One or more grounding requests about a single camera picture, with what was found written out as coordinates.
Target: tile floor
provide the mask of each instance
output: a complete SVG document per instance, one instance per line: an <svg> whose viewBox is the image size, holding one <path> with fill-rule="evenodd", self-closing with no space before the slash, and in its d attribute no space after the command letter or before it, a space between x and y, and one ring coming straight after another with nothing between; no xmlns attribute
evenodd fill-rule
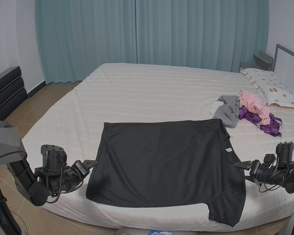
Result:
<svg viewBox="0 0 294 235"><path fill-rule="evenodd" d="M51 83L42 88L30 99L24 101L5 120L15 125L23 138L31 127L66 93L71 91L79 82L72 83ZM21 196L15 187L14 180L5 165L0 166L0 188L3 195L8 199L9 208L17 213L25 222L29 235L113 235L116 229L99 227L80 223L30 204ZM20 226L23 222L13 214ZM260 225L246 230L222 233L226 235L273 235L276 234L287 218L268 224ZM199 232L200 235L214 235L220 233Z"/></svg>

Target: purple strap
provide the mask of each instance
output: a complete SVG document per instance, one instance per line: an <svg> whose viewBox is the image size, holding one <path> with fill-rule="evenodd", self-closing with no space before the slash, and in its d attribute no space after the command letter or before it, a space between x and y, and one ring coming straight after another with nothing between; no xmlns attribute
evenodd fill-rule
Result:
<svg viewBox="0 0 294 235"><path fill-rule="evenodd" d="M273 136L281 136L280 125L282 124L282 120L280 118L276 118L272 113L270 113L270 124L268 125L261 125L259 122L261 121L261 118L255 114L251 113L247 110L246 107L242 107L239 111L239 119L247 119L254 125L260 127L260 129L267 134L273 135Z"/></svg>

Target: pillow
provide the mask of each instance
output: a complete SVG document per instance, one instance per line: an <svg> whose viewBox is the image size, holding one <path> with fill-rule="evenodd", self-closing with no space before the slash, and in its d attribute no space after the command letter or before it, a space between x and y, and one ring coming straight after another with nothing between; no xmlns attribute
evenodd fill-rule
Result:
<svg viewBox="0 0 294 235"><path fill-rule="evenodd" d="M272 71L247 68L240 71L254 85L259 94L270 104L294 108L294 94Z"/></svg>

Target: black motor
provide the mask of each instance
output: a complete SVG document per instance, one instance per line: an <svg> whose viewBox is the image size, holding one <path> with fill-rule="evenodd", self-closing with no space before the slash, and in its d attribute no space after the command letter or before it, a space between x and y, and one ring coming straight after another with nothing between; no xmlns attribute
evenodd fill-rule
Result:
<svg viewBox="0 0 294 235"><path fill-rule="evenodd" d="M294 192L294 161L292 155L294 143L279 143L276 147L277 158L274 154L266 154L264 162L261 164L259 160L237 162L233 166L250 170L249 175L245 179L256 183L259 187L264 184L282 186L288 193Z"/></svg>
<svg viewBox="0 0 294 235"><path fill-rule="evenodd" d="M55 145L42 145L40 153L43 155L43 166L35 168L34 175L46 186L49 196L57 197L54 202L59 199L61 192L80 188L90 168L98 164L96 160L76 160L72 166L67 166L66 152Z"/></svg>

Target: curtain fold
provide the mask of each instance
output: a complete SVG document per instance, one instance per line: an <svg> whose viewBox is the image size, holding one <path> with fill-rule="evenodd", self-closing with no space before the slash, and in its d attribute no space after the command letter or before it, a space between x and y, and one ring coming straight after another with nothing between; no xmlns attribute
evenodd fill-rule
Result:
<svg viewBox="0 0 294 235"><path fill-rule="evenodd" d="M103 63L137 63L135 0L36 0L46 83L85 79Z"/></svg>
<svg viewBox="0 0 294 235"><path fill-rule="evenodd" d="M268 0L136 0L138 63L238 72L267 32Z"/></svg>
<svg viewBox="0 0 294 235"><path fill-rule="evenodd" d="M107 62L238 72L265 51L268 0L36 0L46 83Z"/></svg>

